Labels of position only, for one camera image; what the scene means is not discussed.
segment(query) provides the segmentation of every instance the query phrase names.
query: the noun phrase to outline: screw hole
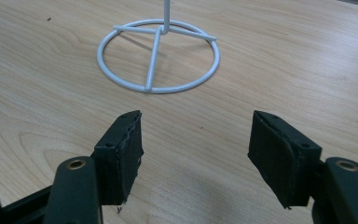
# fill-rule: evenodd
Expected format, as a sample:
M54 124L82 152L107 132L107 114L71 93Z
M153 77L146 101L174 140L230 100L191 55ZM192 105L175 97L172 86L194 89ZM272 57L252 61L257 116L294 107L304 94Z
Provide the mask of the screw hole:
M77 170L86 165L85 161L71 161L66 165L69 170Z
M351 171L351 172L357 172L358 167L354 163L350 161L336 161L336 165L339 166L341 169Z

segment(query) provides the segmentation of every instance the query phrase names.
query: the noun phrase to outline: wooden table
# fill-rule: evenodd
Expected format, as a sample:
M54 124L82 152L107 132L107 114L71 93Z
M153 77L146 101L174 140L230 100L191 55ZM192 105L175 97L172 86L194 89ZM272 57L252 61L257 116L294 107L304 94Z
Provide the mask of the wooden table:
M196 89L154 95L111 82L96 49L112 25L162 18L160 0L0 0L0 200L52 183L121 114L143 112L145 155L120 214L105 223L312 223L283 210L247 157L254 110L358 161L358 6L335 0L174 0L172 19L217 37L219 69ZM162 37L156 85L206 72L205 41ZM152 35L118 36L105 59L144 83Z

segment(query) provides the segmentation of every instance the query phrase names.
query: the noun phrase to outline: circular base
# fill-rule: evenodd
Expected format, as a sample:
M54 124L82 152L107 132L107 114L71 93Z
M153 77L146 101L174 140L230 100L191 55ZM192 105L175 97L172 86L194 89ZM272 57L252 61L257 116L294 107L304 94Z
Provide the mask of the circular base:
M136 27L136 26L142 26L142 25L147 25L147 24L164 24L164 20L156 19L156 20L134 21L134 22L130 22L128 24L125 24L124 26ZM184 23L182 21L170 21L170 25L183 27L183 28L186 28L186 29L188 29L190 31L193 31L195 33L202 34L202 35L207 35L200 28L195 27L193 25L190 25L188 23ZM121 32L118 32L117 30L115 30L112 33L110 33L109 35L107 35L101 41L101 44L100 44L100 46L98 47L98 50L97 50L98 65L100 65L100 67L103 70L103 72L110 79L112 79L114 82L116 82L117 84L119 84L121 86L127 87L127 88L129 88L131 90L134 90L134 91L151 92L151 93L174 93L174 92L179 92L179 91L187 91L187 90L189 90L191 88L199 86L200 84L202 84L203 82L208 80L208 78L210 78L213 75L213 73L217 70L217 67L219 65L220 52L219 52L219 48L216 45L216 42L212 41L212 40L206 40L211 45L211 47L213 49L214 62L213 62L212 67L210 68L210 70L205 75L203 75L202 77L200 77L200 78L198 78L198 79L196 79L196 80L194 80L192 82L184 84L184 85L171 86L171 87L152 87L152 89L150 91L148 91L145 86L134 84L134 83L131 83L131 82L129 82L129 81L127 81L127 80L125 80L125 79L123 79L121 77L118 77L112 71L110 71L109 68L104 63L104 60L103 60L104 48L106 47L107 43L109 43L109 41L111 39L113 39L115 36L117 36L119 33L121 33Z

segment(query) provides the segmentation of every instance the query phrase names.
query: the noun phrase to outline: white plastic stand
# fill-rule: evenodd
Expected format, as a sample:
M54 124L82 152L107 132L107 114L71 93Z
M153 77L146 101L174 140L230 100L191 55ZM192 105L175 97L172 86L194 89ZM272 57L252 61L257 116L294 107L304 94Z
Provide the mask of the white plastic stand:
M151 28L141 28L137 26L143 26L147 24L161 24L157 29ZM134 33L143 33L149 35L155 35L154 45L152 49L152 55L150 58L149 70L147 73L147 79L144 86L131 83L127 80L124 80L121 77L115 75L109 68L106 66L103 60L103 51L106 47L107 43L113 39L115 36L119 35L121 32L134 32ZM203 75L202 77L186 83L180 86L171 86L171 87L153 87L153 79L155 75L155 67L156 60L158 55L158 45L159 38L162 35L166 35L168 32L177 33L180 35L189 35L196 38L201 38L206 40L213 49L214 54L214 62L210 70ZM100 46L97 50L97 60L98 65L100 65L101 69L104 73L115 81L117 84L132 89L134 91L142 91L142 92L151 92L151 93L173 93L179 91L187 91L191 88L199 86L201 83L205 82L210 78L213 73L216 71L219 61L220 61L220 52L219 48L216 45L216 38L214 36L210 36L203 32L200 28L190 25L188 23L182 21L171 21L170 20L170 0L164 0L164 19L154 19L154 20L144 20L144 21L134 21L123 26L114 26L114 30L112 33L107 35L101 42Z

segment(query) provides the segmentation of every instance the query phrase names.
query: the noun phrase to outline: wood grain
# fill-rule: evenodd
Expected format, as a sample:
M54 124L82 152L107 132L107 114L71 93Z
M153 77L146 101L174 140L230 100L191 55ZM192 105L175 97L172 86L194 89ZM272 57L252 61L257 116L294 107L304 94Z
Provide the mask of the wood grain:
M312 223L285 211L247 158L253 111L274 113L333 156L358 161L358 6L333 0L173 0L172 18L217 36L218 71L167 95L112 83L96 49L112 25L161 18L160 0L0 0L0 200L52 183L120 114L143 112L145 155L120 214L105 223ZM108 65L145 82L152 36L109 43ZM211 66L197 39L163 36L158 85Z

